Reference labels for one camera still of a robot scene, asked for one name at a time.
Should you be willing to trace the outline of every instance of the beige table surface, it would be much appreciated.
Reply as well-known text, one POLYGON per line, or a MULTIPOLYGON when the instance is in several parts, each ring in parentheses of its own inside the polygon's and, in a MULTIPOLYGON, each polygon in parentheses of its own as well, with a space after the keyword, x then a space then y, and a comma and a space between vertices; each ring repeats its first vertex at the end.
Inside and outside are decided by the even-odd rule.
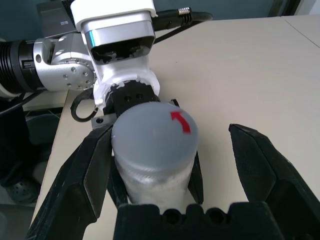
POLYGON ((320 48, 320 14, 283 16, 282 18, 320 48))
MULTIPOLYGON (((320 49, 284 18, 203 23, 156 44, 149 61, 160 98, 176 98, 198 125, 204 209, 227 211, 232 202, 247 200, 230 123, 267 135, 320 199, 320 49)), ((35 212, 61 165, 91 131, 90 122, 71 117, 76 94, 67 96, 35 212)), ((84 117, 92 109, 84 102, 78 113, 84 117)), ((106 193, 101 217, 83 239, 112 239, 116 214, 106 193)))

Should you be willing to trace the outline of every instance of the shoe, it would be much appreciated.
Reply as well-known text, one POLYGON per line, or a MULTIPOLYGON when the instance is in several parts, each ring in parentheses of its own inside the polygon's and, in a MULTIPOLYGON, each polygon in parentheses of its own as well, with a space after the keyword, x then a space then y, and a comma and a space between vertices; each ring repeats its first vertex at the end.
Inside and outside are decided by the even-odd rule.
POLYGON ((31 177, 23 177, 16 184, 4 188, 15 204, 26 205, 37 201, 41 185, 31 177))

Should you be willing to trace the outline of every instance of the gray cylindrical object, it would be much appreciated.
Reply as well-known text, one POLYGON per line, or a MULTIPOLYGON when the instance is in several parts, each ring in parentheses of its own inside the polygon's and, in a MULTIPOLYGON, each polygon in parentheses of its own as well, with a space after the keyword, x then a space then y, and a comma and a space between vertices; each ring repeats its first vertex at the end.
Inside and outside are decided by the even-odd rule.
POLYGON ((116 120, 111 142, 132 203, 180 208, 198 147, 189 114, 169 103, 139 104, 116 120))

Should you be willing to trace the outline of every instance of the cylinder lid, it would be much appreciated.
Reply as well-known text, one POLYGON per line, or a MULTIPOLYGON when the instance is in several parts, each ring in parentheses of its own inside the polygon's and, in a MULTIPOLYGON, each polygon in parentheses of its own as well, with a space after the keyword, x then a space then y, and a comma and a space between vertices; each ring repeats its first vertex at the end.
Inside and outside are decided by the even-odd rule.
POLYGON ((181 108, 147 102, 129 108, 116 120, 111 143, 117 163, 126 171, 170 174, 194 161, 198 129, 181 108))

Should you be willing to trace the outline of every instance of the white plastic mount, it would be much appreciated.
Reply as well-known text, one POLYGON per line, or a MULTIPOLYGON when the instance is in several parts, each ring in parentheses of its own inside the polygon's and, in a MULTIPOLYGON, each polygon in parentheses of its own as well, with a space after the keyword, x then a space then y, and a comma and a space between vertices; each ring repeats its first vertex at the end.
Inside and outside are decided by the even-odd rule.
POLYGON ((160 84, 154 72, 150 70, 147 55, 98 67, 102 68, 100 71, 103 72, 103 78, 95 82, 93 96, 95 105, 101 110, 106 107, 106 97, 111 86, 118 85, 118 88, 121 88, 126 81, 136 80, 150 85, 154 94, 159 95, 160 84))
POLYGON ((151 17, 157 16, 153 0, 75 0, 71 3, 71 11, 79 32, 81 24, 88 20, 141 11, 149 11, 151 17))

